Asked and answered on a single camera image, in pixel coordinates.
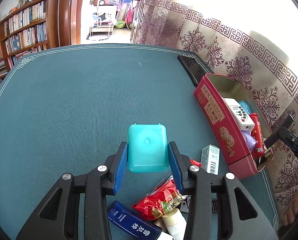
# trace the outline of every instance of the floor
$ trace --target floor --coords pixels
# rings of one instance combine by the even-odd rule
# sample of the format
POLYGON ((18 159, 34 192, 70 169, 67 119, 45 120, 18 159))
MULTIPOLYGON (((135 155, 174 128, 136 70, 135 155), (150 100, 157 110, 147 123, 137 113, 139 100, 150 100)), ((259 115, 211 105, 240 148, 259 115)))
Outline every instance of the floor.
POLYGON ((107 32, 103 33, 92 33, 92 36, 89 37, 88 40, 84 41, 84 44, 97 44, 97 43, 130 43, 130 35, 131 31, 127 28, 113 28, 113 33, 107 40, 100 41, 102 39, 106 39, 108 37, 107 32))

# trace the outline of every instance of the bookshelf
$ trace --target bookshelf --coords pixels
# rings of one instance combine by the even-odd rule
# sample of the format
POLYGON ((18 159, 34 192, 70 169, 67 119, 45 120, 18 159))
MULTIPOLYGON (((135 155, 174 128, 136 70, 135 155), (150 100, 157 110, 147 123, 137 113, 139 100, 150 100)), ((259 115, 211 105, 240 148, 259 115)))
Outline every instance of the bookshelf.
POLYGON ((22 56, 59 47, 58 1, 34 0, 0 21, 0 84, 22 56))

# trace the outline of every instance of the white tube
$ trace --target white tube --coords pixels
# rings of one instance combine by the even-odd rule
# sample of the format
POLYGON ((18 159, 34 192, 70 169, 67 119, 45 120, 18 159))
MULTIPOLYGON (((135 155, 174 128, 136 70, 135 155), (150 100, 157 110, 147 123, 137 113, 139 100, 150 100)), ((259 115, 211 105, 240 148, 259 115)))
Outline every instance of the white tube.
POLYGON ((183 240, 187 222, 182 216, 179 209, 175 208, 169 213, 162 216, 163 221, 168 229, 170 235, 172 235, 175 240, 183 240))

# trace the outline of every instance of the teal container lid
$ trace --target teal container lid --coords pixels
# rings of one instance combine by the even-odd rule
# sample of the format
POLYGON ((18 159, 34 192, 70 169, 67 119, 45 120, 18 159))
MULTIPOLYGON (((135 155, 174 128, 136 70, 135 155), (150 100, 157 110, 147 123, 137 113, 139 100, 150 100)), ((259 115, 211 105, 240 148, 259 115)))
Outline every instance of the teal container lid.
POLYGON ((134 173, 169 168, 167 132, 162 124, 133 124, 128 130, 128 169, 134 173))

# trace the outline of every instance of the person's hand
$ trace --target person's hand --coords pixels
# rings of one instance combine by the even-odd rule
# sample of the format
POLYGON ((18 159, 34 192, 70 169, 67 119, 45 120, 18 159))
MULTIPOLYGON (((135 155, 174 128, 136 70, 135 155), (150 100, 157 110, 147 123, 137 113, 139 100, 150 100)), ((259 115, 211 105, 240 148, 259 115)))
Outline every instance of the person's hand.
POLYGON ((295 221, 298 214, 298 191, 293 196, 292 202, 289 204, 287 211, 283 215, 283 225, 287 226, 295 221))

